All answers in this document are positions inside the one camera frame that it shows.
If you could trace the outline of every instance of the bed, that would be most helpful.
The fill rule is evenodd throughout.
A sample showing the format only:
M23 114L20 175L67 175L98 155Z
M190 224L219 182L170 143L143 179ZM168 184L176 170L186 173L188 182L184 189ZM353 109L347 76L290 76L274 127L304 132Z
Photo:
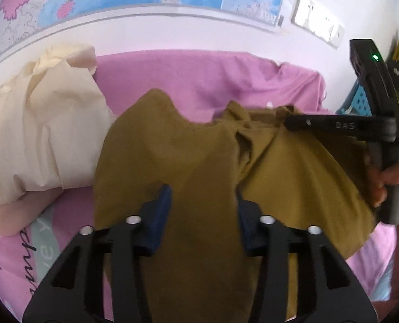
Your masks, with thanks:
M98 57L96 82L116 115L150 88L164 89L186 118L207 122L229 100L248 107L294 104L306 113L322 107L323 77L292 64L241 52L139 51ZM30 226L0 237L0 299L18 319L60 252L84 225L93 225L92 188L65 191ZM379 225L348 260L372 296L396 246L395 228ZM111 317L111 291L104 280L104 308Z

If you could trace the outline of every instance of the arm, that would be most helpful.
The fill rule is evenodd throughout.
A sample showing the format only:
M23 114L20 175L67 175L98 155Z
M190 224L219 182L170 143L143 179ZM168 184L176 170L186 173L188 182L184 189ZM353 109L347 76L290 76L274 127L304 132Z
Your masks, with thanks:
M62 188L44 192L27 192L11 204L0 205L0 236L13 236L20 232L62 192Z

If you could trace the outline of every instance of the wall socket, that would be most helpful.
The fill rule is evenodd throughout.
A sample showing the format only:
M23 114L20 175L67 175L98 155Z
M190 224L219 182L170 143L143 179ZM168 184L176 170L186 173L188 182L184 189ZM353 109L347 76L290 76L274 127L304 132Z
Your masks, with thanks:
M293 23L312 32L335 48L341 45L346 31L329 10L314 0L298 0Z

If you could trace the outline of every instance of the yellow cloth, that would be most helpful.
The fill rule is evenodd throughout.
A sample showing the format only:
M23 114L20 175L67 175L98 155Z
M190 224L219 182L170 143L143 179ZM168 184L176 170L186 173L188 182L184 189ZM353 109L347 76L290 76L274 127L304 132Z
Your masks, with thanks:
M0 87L0 205L93 183L114 120L96 65L91 46L55 46Z
M248 321L260 259L243 252L237 186L287 226L319 225L345 258L372 232L374 217L360 194L368 195L362 147L289 132L288 115L287 108L248 112L231 102L222 118L193 124L151 90L110 128L95 175L98 228L135 215L162 183L173 190L162 246L141 260L154 322ZM288 317L296 307L294 258L290 271Z

